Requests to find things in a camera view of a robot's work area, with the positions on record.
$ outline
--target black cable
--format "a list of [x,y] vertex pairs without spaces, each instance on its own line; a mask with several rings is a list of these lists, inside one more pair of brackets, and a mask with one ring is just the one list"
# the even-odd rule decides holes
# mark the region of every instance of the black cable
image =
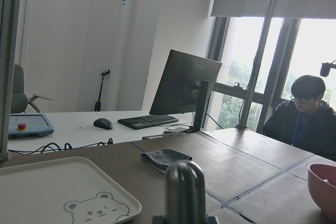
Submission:
[[209,114],[208,114],[208,112],[206,112],[205,110],[204,110],[204,112],[205,112],[205,114],[207,114],[207,116],[209,116],[221,129],[224,129],[223,127],[221,127],[217,122],[216,122],[216,120],[215,119],[213,119]]
[[171,131],[172,129],[170,129],[170,127],[172,127],[172,126],[187,126],[188,127],[188,129],[189,129],[189,126],[188,125],[186,125],[186,124],[188,124],[188,123],[178,123],[178,124],[172,124],[172,125],[168,125],[167,127],[166,127],[166,130],[169,130],[169,131]]
[[175,125],[184,125],[186,123],[179,123],[179,124],[160,124],[160,125],[155,125],[153,127],[170,127],[170,126],[175,126]]
[[[190,104],[189,104],[189,103],[187,103],[187,106],[188,106],[189,110],[192,110],[192,109],[190,108]],[[193,115],[193,118],[195,119],[195,115],[194,115],[194,112],[193,112],[193,111],[191,112],[191,115]]]
[[246,86],[246,89],[245,89],[245,94],[244,94],[244,98],[243,98],[243,102],[241,104],[241,107],[240,107],[240,110],[239,110],[239,116],[238,116],[238,124],[240,123],[240,116],[241,116],[241,110],[243,109],[243,106],[244,106],[244,103],[245,103],[245,99],[246,99],[246,93],[247,93],[247,88],[248,86],[250,85],[250,82],[251,82],[251,79],[249,80],[247,86]]
[[100,146],[100,145],[109,145],[113,144],[113,139],[109,138],[107,142],[99,142],[99,143],[94,143],[94,144],[89,144],[81,147],[72,147],[71,144],[65,143],[64,148],[62,149],[58,144],[56,143],[49,143],[47,145],[41,146],[40,148],[36,149],[35,151],[18,151],[18,150],[8,150],[9,152],[17,153],[20,155],[30,155],[33,153],[44,153],[44,152],[56,152],[56,151],[66,151],[66,150],[74,150],[74,149],[79,149],[79,148],[84,148],[84,147],[91,147],[91,146]]
[[64,150],[71,150],[71,149],[73,149],[72,146],[71,146],[71,144],[65,143]]
[[41,150],[41,153],[43,153],[45,150],[46,150],[46,148],[51,148],[50,146],[51,145],[54,145],[54,146],[56,146],[57,147],[57,150],[59,150],[59,151],[61,151],[61,147],[58,145],[58,144],[56,144],[56,143],[49,143],[49,144],[47,144],[46,146],[44,146],[43,148],[42,148],[42,150]]

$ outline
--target tripod stand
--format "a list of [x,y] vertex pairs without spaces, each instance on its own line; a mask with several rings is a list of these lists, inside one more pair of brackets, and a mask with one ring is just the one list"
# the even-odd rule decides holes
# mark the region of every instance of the tripod stand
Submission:
[[95,111],[100,111],[100,106],[101,106],[101,102],[100,102],[100,96],[101,96],[101,88],[103,87],[103,80],[104,77],[110,73],[110,69],[108,71],[105,71],[103,73],[101,73],[101,85],[100,85],[100,90],[99,90],[99,96],[98,96],[98,101],[95,103],[94,107],[95,107]]

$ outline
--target young man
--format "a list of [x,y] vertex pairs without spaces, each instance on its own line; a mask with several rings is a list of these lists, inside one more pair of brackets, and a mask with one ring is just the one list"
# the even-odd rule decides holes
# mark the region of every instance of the young man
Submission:
[[298,78],[292,100],[274,110],[263,135],[336,161],[336,112],[321,100],[325,88],[319,77]]

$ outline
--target microphone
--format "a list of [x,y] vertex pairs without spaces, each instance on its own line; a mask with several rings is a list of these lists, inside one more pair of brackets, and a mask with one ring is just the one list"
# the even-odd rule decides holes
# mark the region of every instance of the microphone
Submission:
[[321,67],[321,71],[320,71],[320,76],[323,76],[323,77],[327,77],[329,72],[330,72],[330,69],[331,68],[336,68],[336,65],[333,64],[335,61],[333,61],[332,63],[322,63],[322,67]]
[[330,72],[330,63],[322,63],[320,76],[327,77]]

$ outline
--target blue tablet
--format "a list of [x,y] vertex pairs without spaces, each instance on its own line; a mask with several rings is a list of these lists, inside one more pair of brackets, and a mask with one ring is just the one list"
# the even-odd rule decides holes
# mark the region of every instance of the blue tablet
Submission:
[[55,131],[44,114],[11,114],[9,116],[8,138],[40,137]]

